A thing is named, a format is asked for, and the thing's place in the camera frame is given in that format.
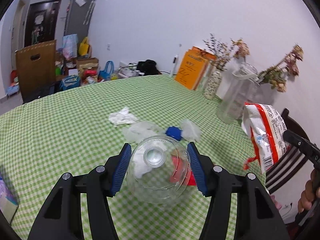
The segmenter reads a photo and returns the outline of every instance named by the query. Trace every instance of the silver screw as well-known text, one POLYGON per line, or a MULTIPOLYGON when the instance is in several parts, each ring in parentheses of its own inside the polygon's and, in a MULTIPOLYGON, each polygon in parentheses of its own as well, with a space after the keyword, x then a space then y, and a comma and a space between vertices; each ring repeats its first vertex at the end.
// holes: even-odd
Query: silver screw
POLYGON ((248 178, 249 178, 249 179, 255 179, 255 178, 256 178, 256 175, 254 175, 253 173, 249 173, 249 174, 248 174, 248 178))
POLYGON ((221 171, 222 171, 222 168, 221 168, 220 166, 214 166, 214 167, 213 167, 213 170, 214 170, 215 172, 221 172, 221 171))
POLYGON ((98 166, 97 168, 96 168, 96 171, 97 172, 104 172, 105 171, 105 167, 104 166, 98 166))
POLYGON ((62 178, 65 179, 65 180, 69 179, 70 178, 70 173, 63 174, 62 178))

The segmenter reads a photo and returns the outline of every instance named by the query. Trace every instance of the yellow handbag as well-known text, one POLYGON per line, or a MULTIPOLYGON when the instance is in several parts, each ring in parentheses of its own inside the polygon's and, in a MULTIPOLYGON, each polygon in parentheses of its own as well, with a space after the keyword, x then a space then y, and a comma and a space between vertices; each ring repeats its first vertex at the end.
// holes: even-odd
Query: yellow handbag
POLYGON ((89 44, 88 37, 85 37, 79 46, 79 55, 84 56, 88 53, 89 44))

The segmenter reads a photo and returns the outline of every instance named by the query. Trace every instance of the gray floor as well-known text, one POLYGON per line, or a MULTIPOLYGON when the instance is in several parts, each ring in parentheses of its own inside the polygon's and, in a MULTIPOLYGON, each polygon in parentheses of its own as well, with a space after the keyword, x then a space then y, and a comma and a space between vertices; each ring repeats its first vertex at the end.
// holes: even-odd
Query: gray floor
POLYGON ((21 93, 10 96, 8 100, 0 103, 0 115, 5 114, 6 112, 21 106, 23 103, 21 93))

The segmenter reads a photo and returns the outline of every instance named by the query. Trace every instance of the white floral vase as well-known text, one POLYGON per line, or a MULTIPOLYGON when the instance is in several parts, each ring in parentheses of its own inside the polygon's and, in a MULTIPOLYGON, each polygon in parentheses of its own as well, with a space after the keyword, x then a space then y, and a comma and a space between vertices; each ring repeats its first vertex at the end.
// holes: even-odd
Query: white floral vase
POLYGON ((204 89, 204 94, 203 94, 204 97, 209 100, 213 100, 221 84, 221 81, 222 81, 221 70, 216 69, 211 74, 208 80, 207 86, 204 89))

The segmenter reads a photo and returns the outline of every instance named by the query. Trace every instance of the green checkered tablecloth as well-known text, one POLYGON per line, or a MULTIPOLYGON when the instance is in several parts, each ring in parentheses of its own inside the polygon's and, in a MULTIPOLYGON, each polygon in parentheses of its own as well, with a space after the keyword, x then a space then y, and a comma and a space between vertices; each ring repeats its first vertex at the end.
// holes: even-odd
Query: green checkered tablecloth
MULTIPOLYGON (((27 239, 40 207, 63 173, 88 173, 120 152, 125 143, 122 126, 113 127, 108 115, 125 106, 140 120, 164 129, 179 126, 185 118, 194 121, 203 132, 196 143, 199 152, 229 172, 245 175, 242 165, 253 155, 252 144, 237 122, 225 125, 216 117, 218 103, 159 75, 71 89, 2 115, 0 172, 20 204, 13 229, 27 239)), ((252 164, 250 171, 260 174, 258 164, 252 164)), ((265 177, 258 177, 264 184, 265 177)), ((199 239, 210 198, 189 187, 180 201, 169 208, 139 202, 126 181, 108 199, 119 239, 199 239)), ((81 205, 84 236, 91 239, 85 195, 81 205)), ((235 224, 233 195, 227 239, 233 239, 235 224)))

